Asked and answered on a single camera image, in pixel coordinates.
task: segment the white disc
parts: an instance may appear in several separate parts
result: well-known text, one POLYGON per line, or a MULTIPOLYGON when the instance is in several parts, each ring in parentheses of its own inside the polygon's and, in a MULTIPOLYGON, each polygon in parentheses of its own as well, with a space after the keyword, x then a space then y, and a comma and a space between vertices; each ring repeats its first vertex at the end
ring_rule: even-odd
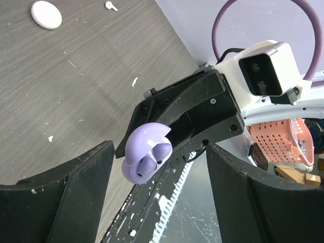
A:
POLYGON ((34 3, 31 7, 31 15, 35 22, 45 29, 56 29, 62 23, 60 11, 46 1, 34 3))

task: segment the white serrated edge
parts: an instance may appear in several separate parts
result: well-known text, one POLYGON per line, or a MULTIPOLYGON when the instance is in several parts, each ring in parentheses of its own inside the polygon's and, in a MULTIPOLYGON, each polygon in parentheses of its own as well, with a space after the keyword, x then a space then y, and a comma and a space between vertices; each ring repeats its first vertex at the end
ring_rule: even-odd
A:
MULTIPOLYGON (((189 156, 189 159, 194 158, 196 155, 196 152, 192 152, 189 156)), ((160 216, 160 221, 155 224, 155 230, 153 232, 153 238, 150 241, 150 243, 159 243, 162 234, 164 232, 164 229, 167 227, 167 223, 169 221, 169 218, 171 216, 171 213, 173 211, 173 208, 178 200, 178 197, 181 193, 182 187, 187 179, 187 176, 189 174, 189 171, 192 167, 192 163, 187 163, 183 171, 180 175, 179 181, 175 184, 176 188, 174 189, 171 199, 169 200, 166 196, 164 195, 156 195, 156 198, 158 199, 158 204, 161 209, 161 216, 160 216)))

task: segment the wooden floor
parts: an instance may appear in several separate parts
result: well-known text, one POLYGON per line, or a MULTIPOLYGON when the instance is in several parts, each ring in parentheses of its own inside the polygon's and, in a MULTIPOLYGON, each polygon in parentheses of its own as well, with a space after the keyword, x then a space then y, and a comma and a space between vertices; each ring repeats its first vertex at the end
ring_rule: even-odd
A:
MULTIPOLYGON (((154 0, 113 1, 118 12, 104 1, 52 0, 63 16, 56 30, 34 23, 33 2, 0 2, 0 184, 6 185, 103 140, 117 146, 143 92, 197 68, 154 0)), ((97 241, 132 188, 120 163, 111 172, 97 241)))

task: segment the pink laundry basket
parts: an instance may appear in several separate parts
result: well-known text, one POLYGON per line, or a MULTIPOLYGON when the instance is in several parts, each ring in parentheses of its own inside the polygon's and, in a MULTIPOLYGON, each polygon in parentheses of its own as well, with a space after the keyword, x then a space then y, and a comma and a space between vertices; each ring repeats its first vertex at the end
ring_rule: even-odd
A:
POLYGON ((254 124, 250 127, 250 133, 269 162, 303 163, 313 166, 313 139, 301 118, 295 121, 287 119, 254 124))

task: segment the brown box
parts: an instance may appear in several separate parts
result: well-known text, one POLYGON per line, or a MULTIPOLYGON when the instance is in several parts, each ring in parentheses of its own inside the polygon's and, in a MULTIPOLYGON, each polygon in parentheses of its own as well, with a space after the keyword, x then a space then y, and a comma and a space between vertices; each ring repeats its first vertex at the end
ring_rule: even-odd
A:
POLYGON ((310 186, 320 186, 320 176, 305 174, 305 184, 310 186))
POLYGON ((295 181, 301 184, 305 184, 304 182, 304 174, 300 173, 294 168, 289 166, 277 166, 275 170, 284 178, 295 181))

